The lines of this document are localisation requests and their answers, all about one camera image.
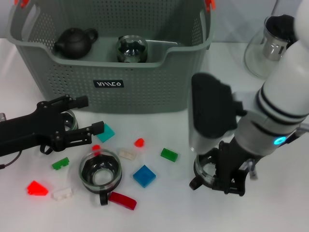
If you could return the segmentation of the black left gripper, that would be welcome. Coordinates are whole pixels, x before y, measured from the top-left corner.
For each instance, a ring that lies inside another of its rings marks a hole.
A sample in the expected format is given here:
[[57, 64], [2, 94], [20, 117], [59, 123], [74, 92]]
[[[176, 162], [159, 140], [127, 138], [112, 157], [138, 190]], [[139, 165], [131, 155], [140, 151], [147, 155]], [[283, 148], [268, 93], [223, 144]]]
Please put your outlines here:
[[92, 135], [104, 133], [104, 122], [77, 130], [64, 129], [61, 113], [87, 107], [88, 97], [76, 99], [64, 95], [51, 101], [41, 101], [36, 110], [26, 116], [0, 123], [0, 155], [5, 156], [39, 145], [47, 145], [54, 151], [92, 143]]

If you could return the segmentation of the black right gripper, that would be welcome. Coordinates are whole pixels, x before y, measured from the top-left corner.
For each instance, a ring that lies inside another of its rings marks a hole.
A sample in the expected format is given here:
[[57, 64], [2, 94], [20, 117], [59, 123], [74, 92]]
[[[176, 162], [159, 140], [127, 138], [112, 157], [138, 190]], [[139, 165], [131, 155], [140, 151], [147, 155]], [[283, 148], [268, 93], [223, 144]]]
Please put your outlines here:
[[219, 152], [216, 161], [217, 177], [213, 184], [212, 190], [225, 192], [224, 181], [231, 181], [226, 193], [243, 196], [245, 194], [245, 179], [249, 171], [239, 170], [241, 165], [247, 160], [258, 162], [261, 159], [260, 155], [256, 155], [243, 149], [236, 141], [219, 143]]

